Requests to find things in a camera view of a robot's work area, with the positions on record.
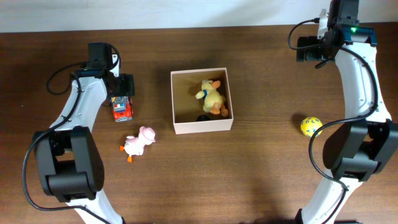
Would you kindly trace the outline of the small black round lid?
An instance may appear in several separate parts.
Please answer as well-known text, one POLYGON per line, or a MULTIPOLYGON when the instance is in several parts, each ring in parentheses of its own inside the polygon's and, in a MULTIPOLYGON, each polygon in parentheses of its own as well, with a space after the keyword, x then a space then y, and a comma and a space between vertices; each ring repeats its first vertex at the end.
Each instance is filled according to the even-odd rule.
POLYGON ((199 115, 199 117, 197 118, 196 122, 201 122, 201 121, 210 121, 211 118, 205 114, 203 115, 199 115))

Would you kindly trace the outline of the yellow plush duck toy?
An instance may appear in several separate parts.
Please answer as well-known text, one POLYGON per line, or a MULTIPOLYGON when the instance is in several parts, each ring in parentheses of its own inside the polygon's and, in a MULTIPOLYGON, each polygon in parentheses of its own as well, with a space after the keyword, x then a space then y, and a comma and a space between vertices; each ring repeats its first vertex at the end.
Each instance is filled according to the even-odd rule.
POLYGON ((201 82, 201 90, 195 95, 195 98, 204 100, 204 112, 227 117, 229 110, 225 106, 226 98, 217 90, 220 86, 221 82, 219 80, 203 80, 201 82))

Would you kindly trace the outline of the pink cardboard box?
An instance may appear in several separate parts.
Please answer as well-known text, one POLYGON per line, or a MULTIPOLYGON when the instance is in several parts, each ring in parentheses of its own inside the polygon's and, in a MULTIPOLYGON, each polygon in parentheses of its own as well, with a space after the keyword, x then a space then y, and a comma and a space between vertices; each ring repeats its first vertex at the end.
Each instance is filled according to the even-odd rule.
POLYGON ((198 70, 181 70, 170 73, 172 117, 176 134, 205 133, 214 131, 229 131, 234 116, 226 68, 207 68, 198 70), (195 95, 201 90, 203 80, 219 80, 221 86, 218 92, 226 98, 225 106, 229 115, 213 115, 203 110, 203 99, 195 95), (207 115, 210 121, 196 122, 199 115, 207 115))

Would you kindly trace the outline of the red grey toy truck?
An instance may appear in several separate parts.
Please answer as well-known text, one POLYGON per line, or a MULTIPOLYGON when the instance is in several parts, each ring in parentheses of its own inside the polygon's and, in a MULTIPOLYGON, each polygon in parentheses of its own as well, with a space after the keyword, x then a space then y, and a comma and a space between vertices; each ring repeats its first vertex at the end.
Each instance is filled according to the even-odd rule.
POLYGON ((116 96, 111 99, 115 122, 130 121, 134 117, 132 101, 129 96, 116 96))

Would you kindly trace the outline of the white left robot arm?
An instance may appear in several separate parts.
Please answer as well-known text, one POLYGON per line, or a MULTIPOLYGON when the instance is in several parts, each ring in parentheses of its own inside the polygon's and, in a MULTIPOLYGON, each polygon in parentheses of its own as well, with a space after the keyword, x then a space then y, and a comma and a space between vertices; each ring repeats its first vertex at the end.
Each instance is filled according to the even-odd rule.
POLYGON ((34 154, 44 193, 62 203, 58 211, 75 210, 85 223, 124 223, 103 190, 104 165, 91 132, 105 101, 135 94, 134 78, 119 72, 121 57, 111 44, 90 43, 88 56, 70 75, 60 116, 34 134, 22 170, 34 154))

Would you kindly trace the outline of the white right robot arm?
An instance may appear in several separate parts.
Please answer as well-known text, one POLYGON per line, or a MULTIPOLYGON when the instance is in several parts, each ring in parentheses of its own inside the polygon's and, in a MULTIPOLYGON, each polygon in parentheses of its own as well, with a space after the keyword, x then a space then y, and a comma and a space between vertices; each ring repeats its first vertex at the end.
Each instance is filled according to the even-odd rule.
POLYGON ((349 196, 380 173, 397 149, 397 124, 377 77, 376 32, 360 25, 358 9, 358 0, 332 0, 313 20, 318 34, 300 37, 294 47, 299 62, 336 64, 345 99, 345 117, 335 121, 337 130, 323 147, 322 180, 296 223, 333 223, 349 196))

